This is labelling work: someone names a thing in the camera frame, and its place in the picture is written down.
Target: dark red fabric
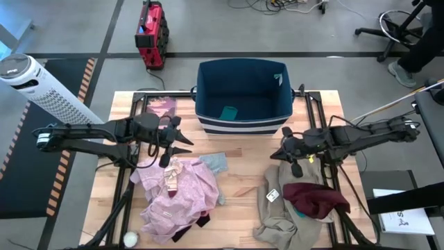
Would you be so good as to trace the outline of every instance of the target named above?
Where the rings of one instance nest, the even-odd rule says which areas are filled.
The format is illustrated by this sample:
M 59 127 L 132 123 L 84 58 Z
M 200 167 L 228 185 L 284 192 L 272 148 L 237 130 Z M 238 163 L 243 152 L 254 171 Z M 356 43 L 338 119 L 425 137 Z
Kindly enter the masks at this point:
M 350 213 L 350 204 L 342 194 L 330 187 L 313 183 L 284 185 L 284 199 L 304 215 L 324 219 L 335 206 Z

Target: pink clothing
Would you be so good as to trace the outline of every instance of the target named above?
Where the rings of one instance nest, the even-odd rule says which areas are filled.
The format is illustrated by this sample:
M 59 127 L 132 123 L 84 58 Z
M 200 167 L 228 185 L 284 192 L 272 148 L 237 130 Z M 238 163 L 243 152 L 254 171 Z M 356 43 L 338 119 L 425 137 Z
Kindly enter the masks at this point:
M 142 182 L 145 197 L 150 203 L 140 214 L 146 222 L 142 231 L 149 233 L 159 244 L 194 224 L 202 212 L 213 209 L 219 196 L 216 179 L 205 163 L 198 159 L 180 162 L 183 169 L 177 176 L 178 192 L 172 198 L 168 195 L 164 169 L 157 163 L 146 169 L 137 169 L 130 177 L 133 183 Z

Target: concrete floor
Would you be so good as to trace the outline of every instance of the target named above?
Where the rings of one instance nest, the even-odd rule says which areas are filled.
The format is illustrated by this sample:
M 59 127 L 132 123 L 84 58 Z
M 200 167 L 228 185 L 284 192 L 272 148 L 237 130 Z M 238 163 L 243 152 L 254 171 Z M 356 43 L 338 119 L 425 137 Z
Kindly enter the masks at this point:
M 34 20 L 37 29 L 25 39 L 20 51 L 28 53 L 98 53 L 117 0 L 0 0 L 0 9 L 12 10 Z M 235 10 L 226 0 L 163 0 L 170 28 L 170 52 L 211 51 L 382 51 L 386 39 L 361 35 L 353 31 L 361 26 L 377 27 L 376 17 L 388 9 L 411 10 L 410 0 L 341 0 L 359 15 L 331 0 L 327 13 L 317 10 L 308 15 L 281 12 L 266 16 L 251 9 Z M 233 6 L 243 6 L 232 0 Z M 112 36 L 109 53 L 137 52 L 134 31 L 142 1 L 125 0 Z M 346 118 L 388 103 L 409 90 L 398 85 L 386 66 L 396 58 L 380 64 L 374 58 L 270 58 L 287 64 L 294 88 L 304 83 L 310 90 L 338 90 Z M 168 90 L 188 90 L 196 84 L 198 64 L 203 59 L 167 59 L 163 71 Z M 444 58 L 432 61 L 416 75 L 419 83 L 429 77 L 444 78 Z M 108 119 L 114 91 L 158 88 L 161 83 L 144 71 L 140 59 L 107 59 L 96 86 L 91 109 Z M 10 123 L 0 129 L 0 154 L 5 154 L 26 100 L 10 88 L 0 85 L 0 115 Z M 409 110 L 409 102 L 372 117 L 392 117 Z M 442 181 L 444 170 L 424 126 L 421 136 L 411 144 L 384 144 L 365 150 L 367 171 L 412 169 L 419 186 Z M 359 167 L 364 160 L 358 155 Z M 62 202 L 50 249 L 78 244 L 89 194 L 94 179 L 96 156 L 78 154 Z M 441 218 L 432 220 L 437 235 L 444 235 Z M 0 221 L 0 249 L 21 249 L 17 243 L 35 249 L 44 219 Z M 444 237 L 438 237 L 444 245 Z M 384 246 L 428 249 L 425 237 L 384 235 Z

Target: wooden table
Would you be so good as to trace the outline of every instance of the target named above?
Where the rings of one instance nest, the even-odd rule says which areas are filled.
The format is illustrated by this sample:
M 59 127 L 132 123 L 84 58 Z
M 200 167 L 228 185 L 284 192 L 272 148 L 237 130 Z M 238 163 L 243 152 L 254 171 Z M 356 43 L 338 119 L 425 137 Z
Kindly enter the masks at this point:
M 110 119 L 121 119 L 129 116 L 131 101 L 134 92 L 115 92 L 112 102 Z M 343 117 L 339 93 L 336 90 L 321 91 L 323 107 L 327 119 L 332 115 Z M 182 117 L 180 129 L 182 133 L 194 142 L 194 146 L 186 146 L 175 142 L 179 147 L 191 149 L 193 153 L 180 155 L 180 158 L 197 158 L 204 154 L 225 152 L 228 158 L 227 172 L 217 176 L 217 182 L 222 189 L 226 204 L 217 206 L 211 211 L 211 221 L 204 227 L 193 226 L 185 236 L 177 243 L 170 240 L 166 245 L 154 243 L 147 233 L 140 231 L 144 224 L 139 216 L 140 212 L 148 206 L 141 185 L 136 185 L 131 216 L 128 225 L 129 231 L 137 231 L 140 235 L 137 248 L 272 248 L 265 242 L 259 242 L 252 236 L 253 228 L 260 225 L 257 211 L 257 186 L 264 182 L 264 171 L 270 165 L 278 165 L 277 160 L 271 160 L 269 156 L 279 148 L 282 133 L 278 131 L 273 136 L 254 135 L 208 135 L 202 129 L 194 112 L 194 102 L 188 98 L 178 98 L 176 115 Z M 321 127 L 318 115 L 316 123 Z M 342 125 L 342 121 L 334 120 L 334 125 Z M 293 131 L 305 131 L 309 128 L 305 99 L 296 98 L 293 103 L 293 116 L 286 122 Z M 146 159 L 146 145 L 142 145 L 140 160 Z M 361 200 L 366 204 L 366 198 L 362 188 L 361 178 L 353 157 L 348 157 L 343 168 L 351 178 Z M 116 185 L 118 169 L 113 166 L 104 167 L 97 171 L 94 185 L 89 200 L 87 215 L 83 226 L 84 233 L 80 244 L 86 243 L 92 238 L 110 214 L 112 198 Z M 341 171 L 339 171 L 339 183 L 344 197 L 350 202 L 350 218 L 373 242 L 375 234 L 369 218 L 359 207 L 359 204 Z M 118 219 L 114 241 L 119 239 L 121 218 Z M 339 242 L 343 242 L 340 223 L 336 216 L 336 231 Z M 330 237 L 327 226 L 324 224 L 318 242 L 314 247 L 330 247 Z

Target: black desk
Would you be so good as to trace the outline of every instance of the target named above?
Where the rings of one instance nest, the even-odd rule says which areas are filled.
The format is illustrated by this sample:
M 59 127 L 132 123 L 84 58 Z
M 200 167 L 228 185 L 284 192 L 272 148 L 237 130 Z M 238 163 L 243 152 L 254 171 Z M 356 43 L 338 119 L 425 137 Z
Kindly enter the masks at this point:
M 444 125 L 444 106 L 437 104 L 429 92 L 416 93 L 415 100 L 439 160 L 444 167 L 444 133 L 442 131 Z

